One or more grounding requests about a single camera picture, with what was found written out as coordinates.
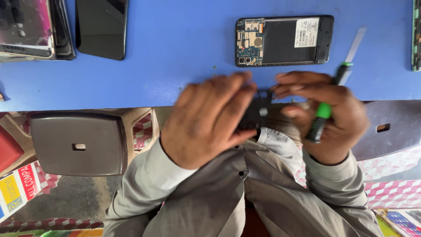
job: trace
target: circuit board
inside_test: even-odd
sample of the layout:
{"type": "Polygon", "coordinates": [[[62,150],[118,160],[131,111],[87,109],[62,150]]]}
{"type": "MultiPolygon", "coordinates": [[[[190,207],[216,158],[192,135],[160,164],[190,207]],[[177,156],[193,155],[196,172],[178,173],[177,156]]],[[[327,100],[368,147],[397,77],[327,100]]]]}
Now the circuit board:
{"type": "Polygon", "coordinates": [[[238,66],[258,66],[262,63],[263,23],[264,18],[237,21],[235,50],[238,66]]]}
{"type": "Polygon", "coordinates": [[[413,2],[413,20],[412,20],[412,71],[418,72],[421,70],[421,19],[420,19],[420,0],[413,2]]]}

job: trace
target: man's right hand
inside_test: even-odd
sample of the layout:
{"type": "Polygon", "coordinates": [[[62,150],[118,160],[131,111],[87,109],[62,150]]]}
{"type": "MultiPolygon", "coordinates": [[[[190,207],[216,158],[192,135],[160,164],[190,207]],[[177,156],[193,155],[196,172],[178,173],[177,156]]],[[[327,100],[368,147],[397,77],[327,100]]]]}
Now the man's right hand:
{"type": "Polygon", "coordinates": [[[250,72],[187,86],[162,129],[165,153],[178,166],[196,169],[256,135],[255,129],[235,131],[256,90],[250,72]]]}
{"type": "Polygon", "coordinates": [[[278,74],[275,80],[278,84],[272,89],[277,98],[298,95],[309,99],[307,111],[297,106],[281,110],[298,127],[304,149],[322,164],[334,165],[343,161],[368,127],[363,103],[346,87],[330,85],[331,77],[326,74],[290,72],[278,74]],[[320,102],[331,105],[332,119],[326,122],[320,143],[312,143],[306,141],[305,136],[320,102]]]}

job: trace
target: black phone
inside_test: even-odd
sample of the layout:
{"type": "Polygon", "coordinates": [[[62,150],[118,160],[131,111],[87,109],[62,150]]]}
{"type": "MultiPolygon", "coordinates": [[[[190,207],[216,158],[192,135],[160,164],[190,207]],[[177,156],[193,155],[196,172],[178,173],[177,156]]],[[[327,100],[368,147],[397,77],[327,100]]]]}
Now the black phone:
{"type": "Polygon", "coordinates": [[[128,0],[76,0],[76,48],[81,53],[123,60],[128,0]]]}
{"type": "Polygon", "coordinates": [[[334,17],[240,18],[235,24],[235,64],[262,67],[322,64],[329,59],[334,17]]]}

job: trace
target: screwdriver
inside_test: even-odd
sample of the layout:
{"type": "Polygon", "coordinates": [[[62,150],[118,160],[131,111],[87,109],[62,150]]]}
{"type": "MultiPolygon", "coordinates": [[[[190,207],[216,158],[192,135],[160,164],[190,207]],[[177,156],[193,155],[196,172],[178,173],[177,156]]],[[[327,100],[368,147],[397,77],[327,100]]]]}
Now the screwdriver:
{"type": "MultiPolygon", "coordinates": [[[[358,46],[361,43],[362,37],[365,34],[366,27],[360,27],[357,35],[352,42],[348,55],[343,63],[338,67],[336,75],[332,78],[332,85],[343,86],[351,75],[351,67],[353,66],[352,59],[357,52],[358,46]]],[[[317,107],[316,117],[313,120],[312,127],[306,136],[306,140],[313,143],[320,143],[320,136],[325,128],[326,120],[332,115],[332,109],[329,104],[321,102],[317,107]]]]}

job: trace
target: blue tabletop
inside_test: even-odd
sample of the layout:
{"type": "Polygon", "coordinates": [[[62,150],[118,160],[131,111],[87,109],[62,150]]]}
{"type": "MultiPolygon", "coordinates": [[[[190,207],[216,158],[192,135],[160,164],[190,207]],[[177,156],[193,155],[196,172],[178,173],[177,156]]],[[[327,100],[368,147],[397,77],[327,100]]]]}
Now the blue tabletop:
{"type": "MultiPolygon", "coordinates": [[[[75,3],[67,0],[75,32],[75,3]]],[[[421,99],[421,72],[411,71],[412,0],[130,0],[123,61],[77,52],[73,61],[3,63],[0,111],[172,105],[189,82],[229,74],[234,25],[241,17],[333,15],[329,61],[251,68],[260,87],[276,73],[334,73],[360,25],[368,27],[346,86],[361,100],[421,99]]]]}

